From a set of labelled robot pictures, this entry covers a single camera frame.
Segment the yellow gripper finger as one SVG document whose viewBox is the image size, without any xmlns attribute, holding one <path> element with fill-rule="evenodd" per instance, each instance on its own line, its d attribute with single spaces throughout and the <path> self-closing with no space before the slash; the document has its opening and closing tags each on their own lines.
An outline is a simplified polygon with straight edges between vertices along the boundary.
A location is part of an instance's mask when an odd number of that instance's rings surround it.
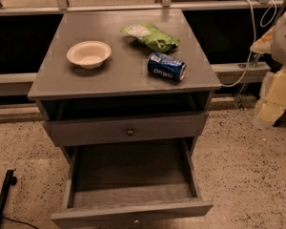
<svg viewBox="0 0 286 229">
<path fill-rule="evenodd" d="M 250 50 L 258 54 L 270 54 L 274 31 L 274 27 L 268 29 L 258 40 L 253 43 Z"/>
<path fill-rule="evenodd" d="M 268 128 L 286 111 L 286 66 L 276 73 L 267 72 L 255 105 L 254 126 Z"/>
</svg>

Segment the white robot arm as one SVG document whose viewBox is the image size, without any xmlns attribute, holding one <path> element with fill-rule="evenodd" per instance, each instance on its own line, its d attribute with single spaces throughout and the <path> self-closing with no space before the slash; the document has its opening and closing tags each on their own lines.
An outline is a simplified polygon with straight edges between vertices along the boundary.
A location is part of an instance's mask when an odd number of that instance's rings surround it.
<svg viewBox="0 0 286 229">
<path fill-rule="evenodd" d="M 258 54 L 268 53 L 282 65 L 276 73 L 266 73 L 255 106 L 254 125 L 268 128 L 275 124 L 286 111 L 286 11 L 276 24 L 251 46 Z"/>
</svg>

